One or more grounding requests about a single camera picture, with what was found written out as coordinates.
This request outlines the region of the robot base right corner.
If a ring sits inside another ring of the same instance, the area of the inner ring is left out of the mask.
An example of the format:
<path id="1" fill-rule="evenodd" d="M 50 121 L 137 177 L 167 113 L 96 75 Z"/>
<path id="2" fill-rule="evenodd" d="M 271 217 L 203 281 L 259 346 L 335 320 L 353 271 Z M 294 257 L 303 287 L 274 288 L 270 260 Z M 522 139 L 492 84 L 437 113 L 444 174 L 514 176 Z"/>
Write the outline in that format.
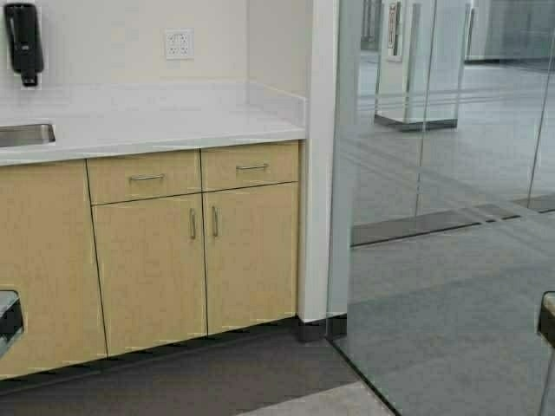
<path id="1" fill-rule="evenodd" d="M 543 392 L 539 405 L 539 415 L 546 415 L 546 406 L 549 397 L 549 388 L 554 373 L 554 292 L 546 291 L 541 300 L 539 319 L 537 325 L 538 334 L 549 344 L 551 355 L 548 362 Z"/>

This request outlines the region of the robot base left corner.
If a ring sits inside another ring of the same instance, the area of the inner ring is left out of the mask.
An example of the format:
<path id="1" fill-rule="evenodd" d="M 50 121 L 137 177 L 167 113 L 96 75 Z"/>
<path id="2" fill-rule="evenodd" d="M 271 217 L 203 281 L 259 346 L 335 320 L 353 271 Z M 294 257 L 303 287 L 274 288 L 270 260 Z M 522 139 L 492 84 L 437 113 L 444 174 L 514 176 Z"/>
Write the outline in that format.
<path id="1" fill-rule="evenodd" d="M 1 291 L 1 356 L 4 356 L 24 332 L 20 296 L 13 290 Z"/>

